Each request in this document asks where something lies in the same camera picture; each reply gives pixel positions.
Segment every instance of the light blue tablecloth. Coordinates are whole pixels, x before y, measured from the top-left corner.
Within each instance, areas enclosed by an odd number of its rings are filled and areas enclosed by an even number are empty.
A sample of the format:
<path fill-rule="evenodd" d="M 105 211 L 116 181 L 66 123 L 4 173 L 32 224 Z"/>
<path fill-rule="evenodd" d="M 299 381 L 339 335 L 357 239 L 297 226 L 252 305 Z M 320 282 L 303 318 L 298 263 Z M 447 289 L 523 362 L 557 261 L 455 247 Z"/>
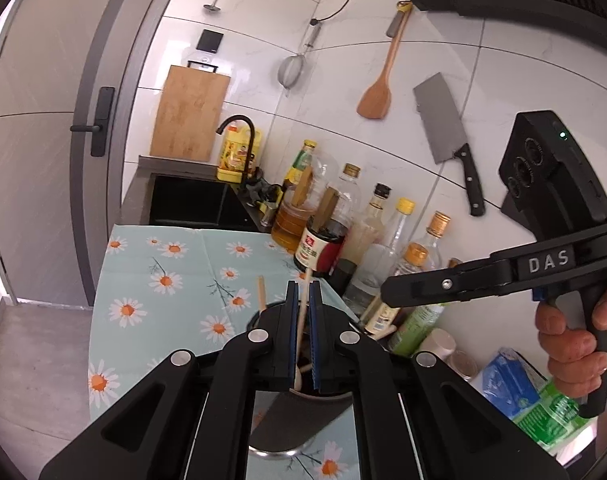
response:
<path fill-rule="evenodd" d="M 176 349 L 221 349 L 257 309 L 256 277 L 267 302 L 301 282 L 292 256 L 269 235 L 160 226 L 115 226 L 99 279 L 90 335 L 91 420 Z M 323 281 L 326 304 L 349 312 Z M 255 417 L 269 408 L 258 394 Z M 352 408 L 324 428 L 305 453 L 248 459 L 249 480 L 359 478 Z"/>

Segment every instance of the wooden cutting board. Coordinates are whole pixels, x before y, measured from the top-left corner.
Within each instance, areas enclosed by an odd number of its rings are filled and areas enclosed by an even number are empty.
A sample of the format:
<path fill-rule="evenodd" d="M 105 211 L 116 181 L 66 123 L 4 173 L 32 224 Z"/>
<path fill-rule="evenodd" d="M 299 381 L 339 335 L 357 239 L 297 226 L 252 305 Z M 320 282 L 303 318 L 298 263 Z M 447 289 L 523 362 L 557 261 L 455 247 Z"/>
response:
<path fill-rule="evenodd" d="M 171 66 L 158 105 L 150 154 L 208 161 L 230 77 Z"/>

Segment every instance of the black cable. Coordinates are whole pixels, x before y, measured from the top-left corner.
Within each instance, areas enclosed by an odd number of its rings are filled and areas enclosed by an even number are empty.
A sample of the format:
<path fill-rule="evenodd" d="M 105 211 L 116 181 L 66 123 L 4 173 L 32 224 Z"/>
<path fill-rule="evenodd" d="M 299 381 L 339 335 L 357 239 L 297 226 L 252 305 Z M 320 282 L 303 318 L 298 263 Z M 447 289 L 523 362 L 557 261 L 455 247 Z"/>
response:
<path fill-rule="evenodd" d="M 340 13 L 342 10 L 344 10 L 344 8 L 347 6 L 347 3 L 349 1 L 350 0 L 346 0 L 345 3 L 341 7 L 339 7 L 339 10 L 337 10 L 336 12 L 333 12 L 332 14 L 330 14 L 329 16 L 327 16 L 325 18 L 321 18 L 320 20 L 318 20 L 317 18 L 312 18 L 310 20 L 310 24 L 314 27 L 315 25 L 319 24 L 320 22 L 325 22 L 326 20 L 329 20 L 333 16 L 336 16 L 338 13 Z"/>

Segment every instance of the human hand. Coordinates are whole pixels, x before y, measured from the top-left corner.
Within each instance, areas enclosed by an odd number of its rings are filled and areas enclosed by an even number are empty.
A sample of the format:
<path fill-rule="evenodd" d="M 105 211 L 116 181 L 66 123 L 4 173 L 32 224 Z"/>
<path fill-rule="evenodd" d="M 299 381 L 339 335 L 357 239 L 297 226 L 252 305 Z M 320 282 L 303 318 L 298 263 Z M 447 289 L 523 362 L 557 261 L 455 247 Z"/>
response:
<path fill-rule="evenodd" d="M 607 330 L 607 291 L 595 307 L 592 321 L 598 330 Z M 587 330 L 567 328 L 563 313 L 546 303 L 539 304 L 535 325 L 541 348 L 550 356 L 548 370 L 562 394 L 583 397 L 601 385 L 607 353 L 595 352 L 595 336 Z"/>

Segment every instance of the tablecloth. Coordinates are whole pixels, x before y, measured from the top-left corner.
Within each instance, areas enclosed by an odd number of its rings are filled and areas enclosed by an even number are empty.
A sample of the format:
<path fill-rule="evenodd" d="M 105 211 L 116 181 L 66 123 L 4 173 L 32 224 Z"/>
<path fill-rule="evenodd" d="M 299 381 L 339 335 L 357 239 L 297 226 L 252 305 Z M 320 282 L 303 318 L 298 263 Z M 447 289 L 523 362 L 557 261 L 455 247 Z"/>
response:
<path fill-rule="evenodd" d="M 91 420 L 175 349 L 197 355 L 245 332 L 256 312 L 256 277 L 268 303 L 285 299 L 288 280 L 302 281 L 292 255 L 269 235 L 163 226 L 115 226 L 98 283 L 90 335 Z M 352 316 L 321 280 L 326 304 Z M 260 420 L 274 394 L 259 393 Z M 350 407 L 303 453 L 279 460 L 248 457 L 248 480 L 358 479 Z"/>

